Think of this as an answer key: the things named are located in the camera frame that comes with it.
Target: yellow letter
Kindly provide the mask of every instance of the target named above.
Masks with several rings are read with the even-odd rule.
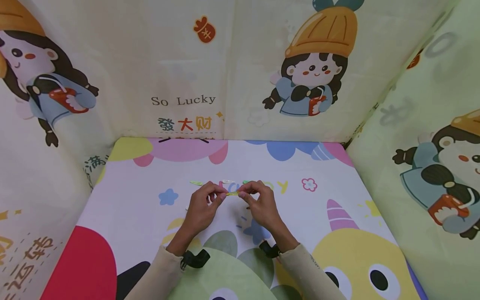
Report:
[[[285,192],[287,191],[287,187],[288,187],[288,181],[285,181],[284,184],[282,184],[279,181],[277,181],[277,183],[282,188],[282,191],[280,193],[285,194]]]

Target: person's left hand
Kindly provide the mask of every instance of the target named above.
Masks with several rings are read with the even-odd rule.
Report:
[[[212,223],[216,210],[225,200],[227,193],[225,188],[211,181],[201,186],[192,194],[182,227],[192,234],[192,237],[205,230]]]

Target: unicorn horn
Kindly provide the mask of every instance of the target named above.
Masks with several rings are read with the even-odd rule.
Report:
[[[335,200],[329,199],[327,201],[327,215],[332,231],[342,228],[359,229],[357,223]]]

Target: yellow star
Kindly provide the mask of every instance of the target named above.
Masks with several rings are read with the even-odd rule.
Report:
[[[370,214],[372,216],[382,216],[380,214],[380,212],[378,211],[378,208],[377,206],[375,205],[375,203],[373,201],[365,201],[365,204],[368,206],[368,208],[370,209]]]

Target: green shape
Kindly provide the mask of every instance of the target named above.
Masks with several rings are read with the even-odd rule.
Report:
[[[276,300],[244,263],[222,251],[205,248],[210,254],[208,262],[200,269],[187,267],[168,300],[213,299],[215,291],[230,289],[238,299]]]
[[[219,251],[237,257],[238,244],[235,234],[229,230],[222,230],[208,238],[204,247],[217,249]]]
[[[266,257],[262,250],[259,248],[248,249],[240,254],[238,259],[252,269],[268,288],[272,286],[274,274],[273,260]]]
[[[280,285],[271,289],[276,300],[302,300],[300,293],[291,286]]]

